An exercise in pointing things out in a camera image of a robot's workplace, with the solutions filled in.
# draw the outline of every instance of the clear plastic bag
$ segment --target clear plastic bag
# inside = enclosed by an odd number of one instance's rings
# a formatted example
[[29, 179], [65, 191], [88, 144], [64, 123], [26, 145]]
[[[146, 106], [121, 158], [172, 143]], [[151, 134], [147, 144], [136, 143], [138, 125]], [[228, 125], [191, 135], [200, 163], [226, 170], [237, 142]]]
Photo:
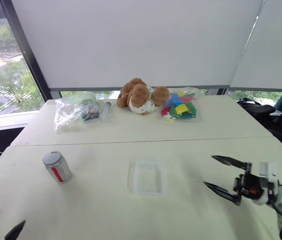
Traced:
[[169, 88], [170, 98], [163, 104], [160, 117], [169, 122], [201, 122], [202, 114], [198, 99], [204, 96], [198, 88]]
[[92, 92], [82, 92], [55, 100], [54, 130], [60, 130], [81, 118], [84, 122], [99, 117], [100, 110]]

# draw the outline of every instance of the teddy bear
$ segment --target teddy bear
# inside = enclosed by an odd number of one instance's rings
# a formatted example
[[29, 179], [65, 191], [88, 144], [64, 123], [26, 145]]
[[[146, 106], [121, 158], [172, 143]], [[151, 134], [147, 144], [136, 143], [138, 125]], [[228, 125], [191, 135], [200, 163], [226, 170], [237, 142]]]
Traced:
[[169, 97], [169, 90], [165, 86], [152, 88], [141, 78], [133, 78], [121, 89], [117, 105], [121, 108], [129, 106], [132, 112], [146, 115], [160, 107]]

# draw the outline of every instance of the red stripe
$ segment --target red stripe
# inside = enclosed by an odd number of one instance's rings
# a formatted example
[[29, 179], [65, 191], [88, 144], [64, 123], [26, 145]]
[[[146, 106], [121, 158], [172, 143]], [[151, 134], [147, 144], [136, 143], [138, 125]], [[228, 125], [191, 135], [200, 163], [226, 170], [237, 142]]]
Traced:
[[60, 174], [58, 173], [58, 170], [55, 167], [51, 167], [51, 169], [54, 172], [54, 175], [56, 176], [56, 178], [59, 180], [59, 182], [63, 183], [63, 179], [60, 176]]

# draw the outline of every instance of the soda can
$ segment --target soda can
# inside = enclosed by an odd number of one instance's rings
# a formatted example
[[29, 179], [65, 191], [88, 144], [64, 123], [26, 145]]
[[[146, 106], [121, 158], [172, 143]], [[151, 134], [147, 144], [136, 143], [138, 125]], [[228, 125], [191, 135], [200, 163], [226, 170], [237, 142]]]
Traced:
[[59, 183], [64, 184], [68, 182], [72, 173], [67, 164], [66, 159], [59, 151], [52, 151], [47, 153], [43, 158], [45, 168], [51, 174], [51, 176]]

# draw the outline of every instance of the table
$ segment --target table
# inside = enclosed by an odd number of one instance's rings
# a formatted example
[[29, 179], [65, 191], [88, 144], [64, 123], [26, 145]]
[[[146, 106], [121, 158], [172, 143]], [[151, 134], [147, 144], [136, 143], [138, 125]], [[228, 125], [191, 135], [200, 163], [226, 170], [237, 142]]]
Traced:
[[[112, 102], [111, 122], [93, 119], [62, 132], [54, 131], [56, 105], [49, 100], [12, 146], [127, 143], [171, 140], [270, 137], [272, 134], [229, 96], [205, 96], [198, 100], [202, 122], [167, 122], [158, 112], [139, 115]], [[103, 107], [104, 100], [99, 101]]]
[[[42, 163], [61, 151], [73, 178], [58, 184]], [[211, 155], [253, 163], [277, 162], [282, 183], [282, 144], [274, 137], [72, 145], [10, 146], [0, 157], [0, 239], [26, 220], [18, 240], [277, 240], [277, 215], [242, 199], [217, 196], [203, 181], [231, 190], [243, 171]], [[167, 193], [131, 193], [130, 164], [161, 161]]]

